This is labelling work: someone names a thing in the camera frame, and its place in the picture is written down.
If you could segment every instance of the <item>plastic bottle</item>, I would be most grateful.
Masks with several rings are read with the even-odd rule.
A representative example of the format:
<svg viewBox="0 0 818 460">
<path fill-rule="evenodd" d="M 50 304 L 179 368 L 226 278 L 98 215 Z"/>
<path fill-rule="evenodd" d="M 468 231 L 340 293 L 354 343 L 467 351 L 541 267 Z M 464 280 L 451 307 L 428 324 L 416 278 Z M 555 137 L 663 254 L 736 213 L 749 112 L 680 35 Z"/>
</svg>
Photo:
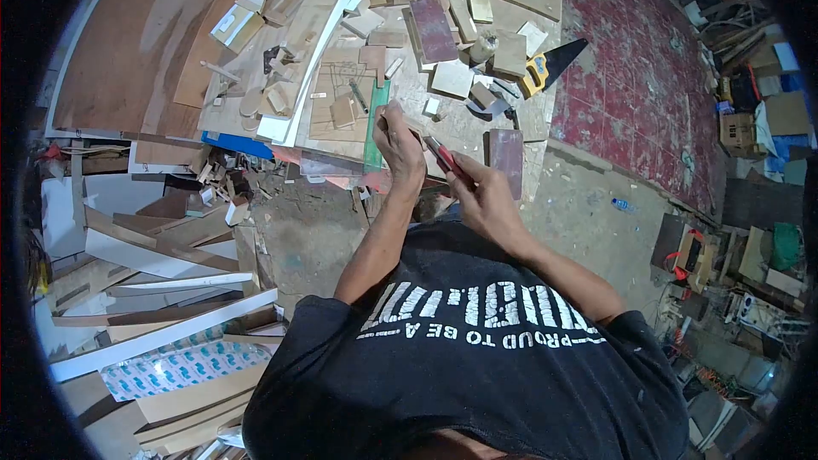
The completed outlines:
<svg viewBox="0 0 818 460">
<path fill-rule="evenodd" d="M 636 213 L 639 209 L 631 204 L 628 204 L 627 201 L 624 199 L 611 199 L 611 204 L 614 205 L 617 209 L 624 211 L 625 213 Z"/>
</svg>

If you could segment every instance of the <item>red utility knife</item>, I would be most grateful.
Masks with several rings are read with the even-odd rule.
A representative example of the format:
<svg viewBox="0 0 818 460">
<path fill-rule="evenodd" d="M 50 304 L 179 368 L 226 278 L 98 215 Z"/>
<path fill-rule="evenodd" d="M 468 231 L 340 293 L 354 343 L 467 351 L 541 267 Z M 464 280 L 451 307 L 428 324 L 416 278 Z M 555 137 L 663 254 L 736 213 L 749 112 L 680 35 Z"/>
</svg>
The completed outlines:
<svg viewBox="0 0 818 460">
<path fill-rule="evenodd" d="M 463 169 L 457 165 L 457 162 L 455 162 L 455 159 L 449 150 L 446 149 L 446 146 L 440 144 L 440 142 L 438 142 L 438 140 L 431 135 L 424 137 L 423 140 L 426 145 L 429 146 L 429 149 L 432 150 L 432 153 L 435 154 L 435 158 L 438 159 L 438 166 L 443 172 L 451 171 L 455 173 L 457 178 L 462 179 L 463 183 L 465 183 L 467 187 L 470 189 L 475 188 L 475 180 L 472 179 L 471 176 L 467 175 Z"/>
</svg>

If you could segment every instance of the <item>red painted floor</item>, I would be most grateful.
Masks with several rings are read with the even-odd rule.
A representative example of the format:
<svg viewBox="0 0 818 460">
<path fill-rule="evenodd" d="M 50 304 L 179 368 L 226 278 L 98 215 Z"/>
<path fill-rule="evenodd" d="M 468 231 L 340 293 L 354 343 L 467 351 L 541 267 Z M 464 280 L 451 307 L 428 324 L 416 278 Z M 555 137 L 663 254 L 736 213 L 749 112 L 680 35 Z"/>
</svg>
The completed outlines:
<svg viewBox="0 0 818 460">
<path fill-rule="evenodd" d="M 562 24 L 590 44 L 559 80 L 550 138 L 720 213 L 726 155 L 688 19 L 668 0 L 563 0 Z"/>
</svg>

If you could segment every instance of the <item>hand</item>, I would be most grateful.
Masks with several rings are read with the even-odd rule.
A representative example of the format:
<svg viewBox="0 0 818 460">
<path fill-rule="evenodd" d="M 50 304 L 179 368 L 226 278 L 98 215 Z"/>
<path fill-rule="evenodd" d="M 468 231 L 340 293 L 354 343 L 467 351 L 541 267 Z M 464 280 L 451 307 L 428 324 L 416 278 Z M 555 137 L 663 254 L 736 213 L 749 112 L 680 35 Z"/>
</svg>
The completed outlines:
<svg viewBox="0 0 818 460">
<path fill-rule="evenodd" d="M 426 159 L 421 140 L 403 120 L 403 109 L 396 99 L 374 110 L 377 122 L 372 140 L 380 149 L 392 172 L 392 189 L 420 193 L 426 178 Z"/>
<path fill-rule="evenodd" d="M 461 153 L 452 152 L 452 156 L 477 184 L 471 190 L 453 172 L 446 172 L 446 181 L 461 202 L 463 223 L 513 257 L 526 256 L 532 246 L 537 245 L 537 240 L 519 218 L 506 175 Z"/>
</svg>

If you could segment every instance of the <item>circular wood piece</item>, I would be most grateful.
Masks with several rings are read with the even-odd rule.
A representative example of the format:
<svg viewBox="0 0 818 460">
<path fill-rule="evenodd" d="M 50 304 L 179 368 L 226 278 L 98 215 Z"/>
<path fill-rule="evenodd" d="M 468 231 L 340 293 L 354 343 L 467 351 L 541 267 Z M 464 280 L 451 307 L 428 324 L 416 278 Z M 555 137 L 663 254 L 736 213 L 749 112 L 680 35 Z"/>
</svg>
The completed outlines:
<svg viewBox="0 0 818 460">
<path fill-rule="evenodd" d="M 262 94 L 263 90 L 262 87 L 253 87 L 241 98 L 239 113 L 242 116 L 245 118 L 255 118 L 255 115 L 259 113 L 261 100 L 264 98 Z"/>
</svg>

